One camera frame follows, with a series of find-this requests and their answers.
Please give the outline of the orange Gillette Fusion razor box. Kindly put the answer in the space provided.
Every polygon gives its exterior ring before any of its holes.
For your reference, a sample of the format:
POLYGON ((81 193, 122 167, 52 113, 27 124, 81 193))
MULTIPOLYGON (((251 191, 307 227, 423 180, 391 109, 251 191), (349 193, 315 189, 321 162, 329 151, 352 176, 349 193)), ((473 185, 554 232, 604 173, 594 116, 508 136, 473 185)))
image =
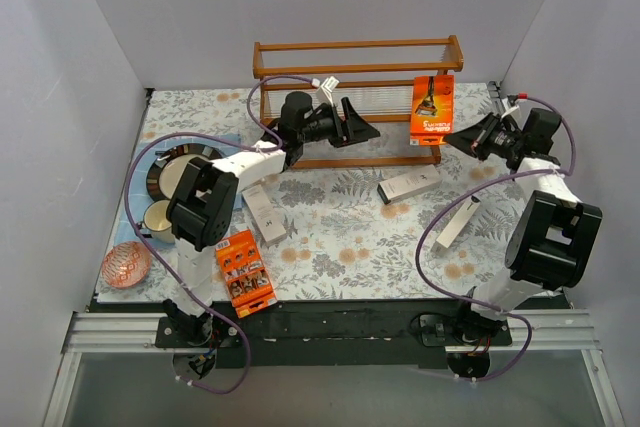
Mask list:
POLYGON ((453 75, 416 77, 413 82, 409 121, 411 146, 440 146, 453 132, 453 75))

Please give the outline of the brown wooden three-tier shelf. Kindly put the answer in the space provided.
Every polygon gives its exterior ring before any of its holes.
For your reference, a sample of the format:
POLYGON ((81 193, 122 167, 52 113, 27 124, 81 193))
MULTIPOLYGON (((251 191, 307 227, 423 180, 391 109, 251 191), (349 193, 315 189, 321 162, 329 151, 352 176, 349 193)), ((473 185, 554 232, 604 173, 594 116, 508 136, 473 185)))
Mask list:
POLYGON ((410 122, 409 102, 413 81, 411 79, 372 80, 372 74, 392 73, 436 73, 445 75, 459 72, 464 67, 464 55, 455 35, 446 38, 371 40, 349 42, 316 42, 263 44, 256 42, 253 52, 254 78, 263 81, 260 86, 260 119, 272 121, 278 117, 270 100, 292 91, 310 91, 311 77, 328 74, 364 75, 367 78, 341 82, 336 87, 340 98, 349 97, 363 119, 374 125, 407 124, 410 122), (439 61, 404 63, 366 63, 344 65, 314 65, 266 67, 263 55, 269 52, 354 50, 384 48, 441 47, 443 55, 439 61))

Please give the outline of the orange Gillette Styler razor box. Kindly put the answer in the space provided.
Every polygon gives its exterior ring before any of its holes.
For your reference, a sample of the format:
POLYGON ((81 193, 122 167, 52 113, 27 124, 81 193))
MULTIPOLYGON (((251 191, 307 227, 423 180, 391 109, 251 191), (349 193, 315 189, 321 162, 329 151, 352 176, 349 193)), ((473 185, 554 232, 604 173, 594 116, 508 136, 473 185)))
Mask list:
POLYGON ((240 319, 278 302, 250 230, 223 239, 215 246, 215 254, 231 304, 240 319))

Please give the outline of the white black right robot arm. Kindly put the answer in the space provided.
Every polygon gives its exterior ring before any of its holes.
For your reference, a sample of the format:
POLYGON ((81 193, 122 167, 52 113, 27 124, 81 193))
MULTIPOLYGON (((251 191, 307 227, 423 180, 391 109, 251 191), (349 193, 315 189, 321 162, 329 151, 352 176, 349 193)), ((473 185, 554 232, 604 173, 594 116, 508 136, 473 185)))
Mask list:
POLYGON ((489 114, 445 137, 478 160, 502 158, 528 199, 509 240, 504 270, 471 289, 459 305, 453 330, 464 343, 495 337, 508 313, 525 300, 573 287, 584 275, 602 211, 571 192, 550 154, 561 124, 560 114, 534 108, 523 126, 510 115, 489 114))

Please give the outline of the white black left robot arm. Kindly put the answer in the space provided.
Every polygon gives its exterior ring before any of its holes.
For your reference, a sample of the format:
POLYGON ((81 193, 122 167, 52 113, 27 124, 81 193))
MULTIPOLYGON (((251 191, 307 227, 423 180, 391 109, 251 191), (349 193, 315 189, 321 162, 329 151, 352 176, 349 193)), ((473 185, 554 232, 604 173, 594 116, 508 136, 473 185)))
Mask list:
POLYGON ((263 130, 261 139, 247 150, 213 161, 190 160, 168 205, 177 248, 172 275, 178 290, 163 309, 176 332, 193 345, 206 342, 215 246, 229 230, 236 196, 263 178, 288 170, 308 143, 326 141, 344 148, 380 136, 347 97, 340 107, 327 102, 315 107, 312 97, 302 91, 287 94, 280 116, 263 130))

